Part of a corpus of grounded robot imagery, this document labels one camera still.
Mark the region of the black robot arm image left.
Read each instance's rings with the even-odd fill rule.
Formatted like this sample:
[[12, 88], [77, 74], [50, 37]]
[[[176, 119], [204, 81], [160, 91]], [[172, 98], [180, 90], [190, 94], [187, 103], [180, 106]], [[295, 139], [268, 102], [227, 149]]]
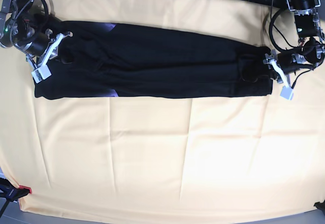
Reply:
[[61, 20], [50, 14], [45, 0], [3, 0], [1, 6], [1, 47], [15, 47], [37, 68], [49, 52], [49, 59], [59, 56], [59, 47], [50, 50], [63, 31]]

